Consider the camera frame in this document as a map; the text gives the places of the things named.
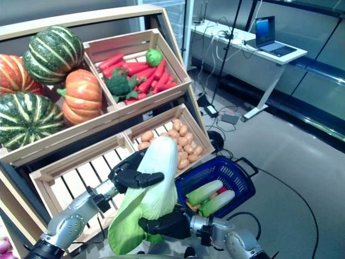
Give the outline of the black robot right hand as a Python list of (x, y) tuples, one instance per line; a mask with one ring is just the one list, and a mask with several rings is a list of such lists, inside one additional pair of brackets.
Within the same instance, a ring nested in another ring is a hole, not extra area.
[(139, 219), (138, 224), (148, 234), (160, 234), (183, 240), (191, 236), (190, 223), (193, 215), (193, 211), (176, 205), (172, 212), (156, 220), (142, 217)]

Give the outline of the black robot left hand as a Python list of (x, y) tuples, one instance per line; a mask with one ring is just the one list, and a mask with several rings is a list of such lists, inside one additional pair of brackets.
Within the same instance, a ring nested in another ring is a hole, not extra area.
[(124, 194), (128, 188), (146, 188), (164, 180), (162, 172), (141, 173), (137, 170), (147, 149), (137, 151), (116, 165), (108, 175), (119, 193)]

